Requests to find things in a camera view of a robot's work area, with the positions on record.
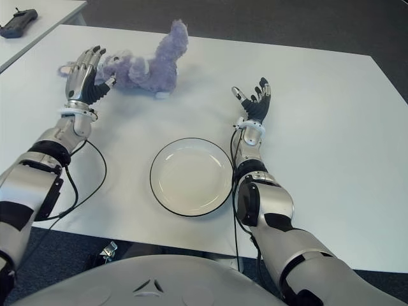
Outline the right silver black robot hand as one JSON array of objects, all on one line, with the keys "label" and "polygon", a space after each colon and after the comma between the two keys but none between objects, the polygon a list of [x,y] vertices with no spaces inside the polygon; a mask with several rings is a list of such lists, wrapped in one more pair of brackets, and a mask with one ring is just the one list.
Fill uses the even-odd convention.
[{"label": "right silver black robot hand", "polygon": [[231,91],[247,114],[248,120],[263,123],[268,114],[272,92],[270,84],[265,77],[261,77],[259,85],[254,88],[256,95],[247,98],[238,87],[232,87]]}]

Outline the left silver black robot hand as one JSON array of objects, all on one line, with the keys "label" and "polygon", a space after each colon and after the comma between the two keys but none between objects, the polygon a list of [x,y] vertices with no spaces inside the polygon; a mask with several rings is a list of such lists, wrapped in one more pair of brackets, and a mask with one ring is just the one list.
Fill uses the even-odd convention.
[{"label": "left silver black robot hand", "polygon": [[81,102],[92,105],[112,89],[117,80],[115,74],[96,84],[99,61],[106,53],[99,45],[84,51],[71,65],[66,81],[66,99],[69,102]]}]

